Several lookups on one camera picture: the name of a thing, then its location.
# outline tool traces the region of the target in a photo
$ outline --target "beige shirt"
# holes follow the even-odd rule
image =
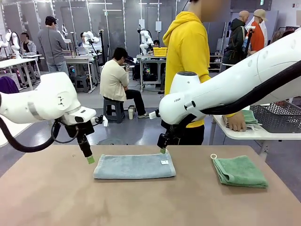
[[[124,87],[128,86],[128,72],[115,60],[105,63],[100,76],[100,94],[106,98],[126,101]]]

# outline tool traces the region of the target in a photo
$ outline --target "hat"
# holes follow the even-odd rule
[[[266,19],[266,11],[264,9],[258,9],[254,12],[254,16],[260,17],[263,21],[268,21]]]
[[[57,19],[55,19],[53,16],[47,16],[45,20],[46,25],[52,25],[52,23],[56,23]]]

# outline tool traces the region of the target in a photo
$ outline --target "brown tabletop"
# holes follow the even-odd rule
[[[94,180],[78,146],[26,154],[0,178],[1,226],[300,226],[301,204],[247,146],[170,146],[175,178]],[[156,146],[92,146],[105,154]],[[221,185],[210,154],[248,155],[268,189]]]

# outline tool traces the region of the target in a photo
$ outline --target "wire basket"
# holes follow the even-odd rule
[[[301,108],[287,101],[269,106],[254,105],[250,110],[258,123],[270,133],[301,133]]]

